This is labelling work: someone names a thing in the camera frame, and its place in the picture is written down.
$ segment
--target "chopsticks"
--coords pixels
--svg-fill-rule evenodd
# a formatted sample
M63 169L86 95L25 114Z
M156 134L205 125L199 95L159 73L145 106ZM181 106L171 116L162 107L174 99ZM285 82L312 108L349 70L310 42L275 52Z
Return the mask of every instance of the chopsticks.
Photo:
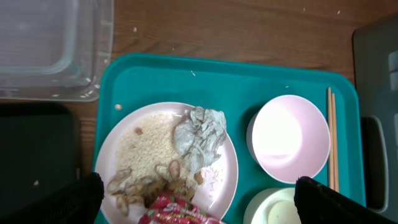
M328 88L328 124L330 132L330 155L329 155L329 187L336 192L340 191L338 180L338 150L337 150L337 128L336 128L336 98L335 94Z

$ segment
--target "teal tray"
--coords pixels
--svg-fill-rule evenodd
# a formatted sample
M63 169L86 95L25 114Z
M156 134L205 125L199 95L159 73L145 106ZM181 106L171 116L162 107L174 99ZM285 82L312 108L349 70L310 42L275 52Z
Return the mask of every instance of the teal tray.
M250 156L246 128L274 97L292 94L314 103L326 117L326 89L336 95L340 192L365 206L358 96L337 73L149 54L128 54L105 71L98 105L94 161L112 128L145 105L176 101L224 111L239 164L235 198L224 221L242 223L250 200L270 187L291 187L268 176ZM115 104L123 109L114 109ZM328 185L328 166L315 180ZM101 212L96 223L106 223Z

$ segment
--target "crumpled tissue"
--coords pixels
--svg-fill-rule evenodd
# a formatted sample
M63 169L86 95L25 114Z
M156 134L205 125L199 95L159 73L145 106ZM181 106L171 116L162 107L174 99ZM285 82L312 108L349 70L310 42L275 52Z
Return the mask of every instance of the crumpled tissue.
M226 139L226 120L222 111L197 106L185 110L186 120L175 127L174 144L192 173L216 162L218 148Z

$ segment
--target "pink patterned wrapper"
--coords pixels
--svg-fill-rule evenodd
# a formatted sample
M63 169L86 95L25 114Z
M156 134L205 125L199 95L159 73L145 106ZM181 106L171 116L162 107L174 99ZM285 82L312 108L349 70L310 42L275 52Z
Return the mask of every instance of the pink patterned wrapper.
M212 217L196 205L172 194L164 193L150 206L138 224L217 224L221 220Z

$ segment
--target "wooden surface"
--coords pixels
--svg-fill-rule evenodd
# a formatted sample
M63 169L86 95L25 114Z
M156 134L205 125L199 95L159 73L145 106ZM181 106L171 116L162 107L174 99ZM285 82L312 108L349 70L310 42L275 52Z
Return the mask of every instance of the wooden surface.
M338 72L352 82L352 33L398 11L398 0L114 1L113 59L130 52L216 58ZM86 174L97 102L64 104L80 119Z

